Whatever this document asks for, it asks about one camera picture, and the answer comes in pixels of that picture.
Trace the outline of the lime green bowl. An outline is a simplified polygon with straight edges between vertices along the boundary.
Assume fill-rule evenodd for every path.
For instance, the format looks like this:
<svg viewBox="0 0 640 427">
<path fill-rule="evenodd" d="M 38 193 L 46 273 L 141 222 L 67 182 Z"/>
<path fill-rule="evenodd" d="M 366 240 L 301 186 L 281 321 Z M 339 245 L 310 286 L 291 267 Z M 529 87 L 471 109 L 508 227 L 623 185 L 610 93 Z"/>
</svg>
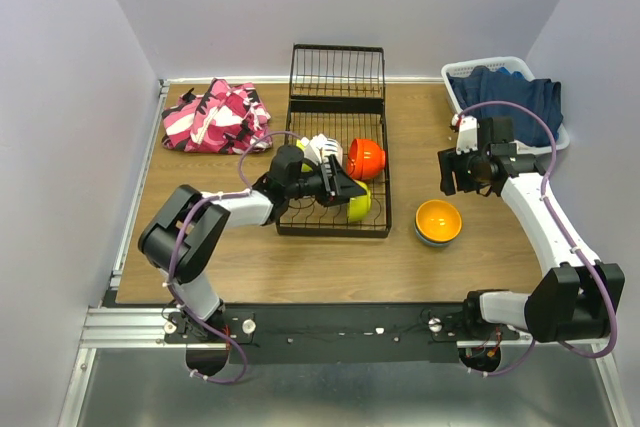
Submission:
<svg viewBox="0 0 640 427">
<path fill-rule="evenodd" d="M 372 198 L 367 184 L 359 180 L 356 180 L 356 183 L 365 191 L 365 194 L 350 199 L 347 207 L 348 223 L 356 223 L 364 220 L 371 209 Z"/>
<path fill-rule="evenodd" d="M 307 137 L 297 139 L 295 142 L 296 147 L 303 153 L 303 161 L 301 166 L 302 173 L 308 173 L 313 171 L 313 163 L 307 154 L 307 147 L 310 140 Z"/>
</svg>

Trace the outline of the orange bowl top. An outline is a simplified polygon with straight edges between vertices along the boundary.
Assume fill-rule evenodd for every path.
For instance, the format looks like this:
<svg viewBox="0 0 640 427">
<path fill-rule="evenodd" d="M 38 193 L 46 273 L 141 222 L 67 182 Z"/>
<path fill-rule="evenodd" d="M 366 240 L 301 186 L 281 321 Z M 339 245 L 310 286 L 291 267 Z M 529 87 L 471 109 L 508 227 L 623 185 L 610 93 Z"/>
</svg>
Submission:
<svg viewBox="0 0 640 427">
<path fill-rule="evenodd" d="M 347 154 L 347 174 L 356 180 L 374 179 L 386 167 L 386 152 L 373 140 L 355 138 Z"/>
</svg>

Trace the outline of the white pink bowl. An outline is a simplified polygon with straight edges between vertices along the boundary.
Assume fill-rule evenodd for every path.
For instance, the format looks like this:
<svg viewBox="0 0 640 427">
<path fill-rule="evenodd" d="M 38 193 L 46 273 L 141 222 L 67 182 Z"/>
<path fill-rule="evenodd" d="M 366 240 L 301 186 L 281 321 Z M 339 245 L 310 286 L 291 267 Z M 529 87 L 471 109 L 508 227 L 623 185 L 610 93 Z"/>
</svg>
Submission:
<svg viewBox="0 0 640 427">
<path fill-rule="evenodd" d="M 341 144 L 334 138 L 325 138 L 321 143 L 320 152 L 325 163 L 329 162 L 330 157 L 335 157 L 337 163 L 343 165 L 343 148 Z"/>
</svg>

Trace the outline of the yellow orange bowl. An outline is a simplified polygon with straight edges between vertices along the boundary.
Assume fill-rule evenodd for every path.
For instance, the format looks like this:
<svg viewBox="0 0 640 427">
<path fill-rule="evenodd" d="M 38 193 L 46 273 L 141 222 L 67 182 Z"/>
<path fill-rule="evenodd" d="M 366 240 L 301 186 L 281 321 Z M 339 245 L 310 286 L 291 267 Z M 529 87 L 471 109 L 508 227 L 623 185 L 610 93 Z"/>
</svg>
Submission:
<svg viewBox="0 0 640 427">
<path fill-rule="evenodd" d="M 451 203 L 432 199 L 417 209 L 414 225 L 428 238 L 443 242 L 454 240 L 460 234 L 462 217 Z"/>
</svg>

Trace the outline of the blue bowl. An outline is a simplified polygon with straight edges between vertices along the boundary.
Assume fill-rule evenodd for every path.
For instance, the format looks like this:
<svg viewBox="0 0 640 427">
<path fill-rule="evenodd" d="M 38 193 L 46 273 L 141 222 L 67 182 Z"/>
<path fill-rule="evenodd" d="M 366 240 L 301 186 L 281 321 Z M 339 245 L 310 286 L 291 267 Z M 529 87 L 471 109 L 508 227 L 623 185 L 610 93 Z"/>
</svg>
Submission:
<svg viewBox="0 0 640 427">
<path fill-rule="evenodd" d="M 446 247 L 448 245 L 450 245 L 453 242 L 453 239 L 448 240 L 448 241 L 435 241 L 433 239 L 428 238 L 427 236 L 425 236 L 417 227 L 414 227 L 414 231 L 416 234 L 416 237 L 425 245 L 430 246 L 430 247 L 436 247 L 436 248 L 440 248 L 440 247 Z"/>
</svg>

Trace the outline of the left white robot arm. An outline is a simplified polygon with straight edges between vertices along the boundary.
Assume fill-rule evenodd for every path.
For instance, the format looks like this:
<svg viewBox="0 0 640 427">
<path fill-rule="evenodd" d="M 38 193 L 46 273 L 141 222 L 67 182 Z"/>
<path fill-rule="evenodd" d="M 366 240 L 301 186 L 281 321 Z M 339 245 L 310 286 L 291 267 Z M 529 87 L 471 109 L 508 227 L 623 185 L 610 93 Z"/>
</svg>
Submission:
<svg viewBox="0 0 640 427">
<path fill-rule="evenodd" d="M 315 164 L 292 144 L 278 148 L 269 170 L 249 188 L 205 195 L 181 185 L 143 230 L 138 250 L 163 272 L 166 289 L 188 316 L 187 329 L 201 342 L 222 327 L 223 301 L 204 271 L 227 228 L 265 226 L 280 219 L 292 200 L 305 197 L 332 207 L 366 194 L 331 155 Z"/>
</svg>

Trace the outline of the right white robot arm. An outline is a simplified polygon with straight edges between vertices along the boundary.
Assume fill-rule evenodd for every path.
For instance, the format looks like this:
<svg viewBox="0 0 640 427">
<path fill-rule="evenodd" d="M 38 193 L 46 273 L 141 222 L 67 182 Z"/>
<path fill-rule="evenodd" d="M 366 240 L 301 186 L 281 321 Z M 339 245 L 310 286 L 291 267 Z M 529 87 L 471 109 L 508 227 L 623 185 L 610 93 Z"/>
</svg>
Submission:
<svg viewBox="0 0 640 427">
<path fill-rule="evenodd" d="M 451 128 L 456 145 L 438 154 L 441 191 L 501 198 L 519 221 L 542 272 L 530 294 L 470 292 L 459 317 L 462 331 L 480 339 L 496 324 L 505 324 L 539 343 L 615 340 L 622 269 L 603 262 L 579 238 L 536 156 L 520 152 L 510 118 L 456 115 Z"/>
</svg>

